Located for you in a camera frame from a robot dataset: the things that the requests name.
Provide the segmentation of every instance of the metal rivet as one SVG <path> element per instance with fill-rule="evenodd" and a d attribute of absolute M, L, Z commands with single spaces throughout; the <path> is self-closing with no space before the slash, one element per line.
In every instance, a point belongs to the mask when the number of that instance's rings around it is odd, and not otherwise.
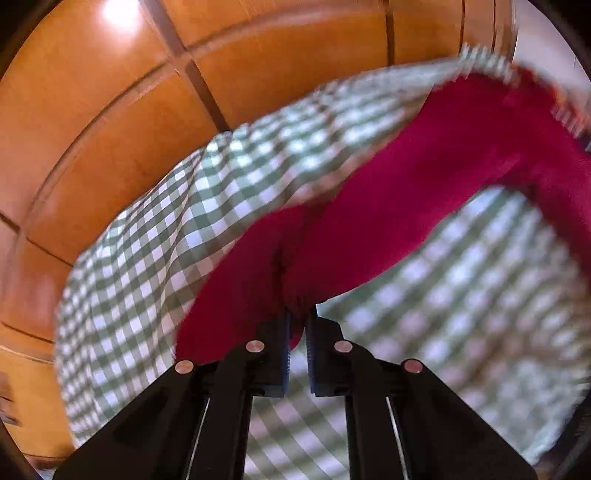
<path fill-rule="evenodd" d="M 265 344 L 260 340 L 251 340 L 246 344 L 246 350 L 250 353 L 260 353 L 265 349 Z"/>
<path fill-rule="evenodd" d="M 181 360 L 174 366 L 174 369 L 178 374 L 184 375 L 189 374 L 193 371 L 193 362 L 191 360 Z"/>
<path fill-rule="evenodd" d="M 413 358 L 404 362 L 404 369 L 408 373 L 419 374 L 423 371 L 423 364 Z"/>
<path fill-rule="evenodd" d="M 347 340 L 339 340 L 335 343 L 335 350 L 339 353 L 349 353 L 353 349 L 353 344 Z"/>

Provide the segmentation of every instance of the cabinet door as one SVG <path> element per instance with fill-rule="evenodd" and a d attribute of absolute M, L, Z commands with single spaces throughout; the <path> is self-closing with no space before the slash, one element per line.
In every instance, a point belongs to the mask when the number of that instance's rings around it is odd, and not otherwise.
<path fill-rule="evenodd" d="M 63 458 L 72 451 L 52 364 L 0 348 L 0 397 L 6 427 L 25 455 Z"/>

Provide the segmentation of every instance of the wooden panel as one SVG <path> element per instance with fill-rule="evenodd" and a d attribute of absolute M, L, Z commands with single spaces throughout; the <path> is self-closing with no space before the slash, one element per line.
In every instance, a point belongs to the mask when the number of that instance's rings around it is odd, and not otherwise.
<path fill-rule="evenodd" d="M 461 0 L 391 0 L 394 62 L 427 61 L 457 55 L 462 32 Z"/>
<path fill-rule="evenodd" d="M 187 46 L 231 25 L 261 15 L 319 5 L 378 7 L 382 0 L 163 0 L 178 34 Z"/>
<path fill-rule="evenodd" d="M 53 343 L 34 338 L 0 323 L 0 350 L 40 362 L 53 362 Z"/>
<path fill-rule="evenodd" d="M 216 130 L 174 75 L 103 126 L 50 193 L 29 238 L 73 263 L 138 196 Z"/>
<path fill-rule="evenodd" d="M 511 0 L 496 0 L 495 52 L 512 57 L 514 48 L 513 3 Z"/>
<path fill-rule="evenodd" d="M 492 48 L 495 0 L 465 0 L 464 42 Z"/>
<path fill-rule="evenodd" d="M 16 233 L 6 223 L 0 220 L 0 291 L 2 291 L 2 278 L 4 276 L 8 253 L 16 237 Z"/>
<path fill-rule="evenodd" d="M 54 311 L 71 267 L 31 242 L 19 246 L 7 278 L 0 319 L 30 335 L 53 340 Z"/>
<path fill-rule="evenodd" d="M 8 376 L 20 423 L 7 429 L 21 451 L 51 458 L 70 453 L 72 441 L 53 365 L 0 350 L 0 372 Z"/>
<path fill-rule="evenodd" d="M 164 60 L 135 2 L 61 2 L 0 84 L 0 212 L 20 224 L 41 182 L 80 131 Z"/>
<path fill-rule="evenodd" d="M 342 14 L 222 44 L 196 62 L 228 124 L 277 110 L 323 82 L 387 63 L 380 12 Z"/>

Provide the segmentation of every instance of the checkered fabric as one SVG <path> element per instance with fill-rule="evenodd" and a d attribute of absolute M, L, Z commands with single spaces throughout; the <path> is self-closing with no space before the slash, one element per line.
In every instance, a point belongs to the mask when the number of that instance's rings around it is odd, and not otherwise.
<path fill-rule="evenodd" d="M 75 443 L 172 365 L 176 327 L 249 225 L 334 190 L 413 119 L 434 85 L 474 69 L 506 77 L 508 64 L 465 49 L 329 83 L 215 136 L 121 212 L 77 260 L 57 312 L 56 368 Z M 394 268 L 319 312 L 379 358 L 422 359 L 535 460 L 586 387 L 590 300 L 540 212 L 492 187 Z M 300 345 L 289 395 L 255 399 L 247 478 L 349 477 L 342 401 L 309 391 Z"/>

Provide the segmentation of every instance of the green gingham tablecloth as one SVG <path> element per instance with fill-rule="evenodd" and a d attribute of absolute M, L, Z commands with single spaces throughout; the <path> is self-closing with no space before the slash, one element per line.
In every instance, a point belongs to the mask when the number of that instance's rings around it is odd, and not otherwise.
<path fill-rule="evenodd" d="M 331 82 L 215 136 L 121 212 L 77 260 L 57 311 L 56 368 L 75 444 L 173 364 L 176 327 L 249 225 L 332 191 L 462 70 L 504 77 L 508 64 L 466 48 L 458 59 Z M 422 359 L 534 461 L 586 388 L 590 306 L 539 210 L 491 187 L 319 312 L 382 359 Z M 342 400 L 309 393 L 302 342 L 289 395 L 255 399 L 246 477 L 346 479 L 345 433 Z"/>

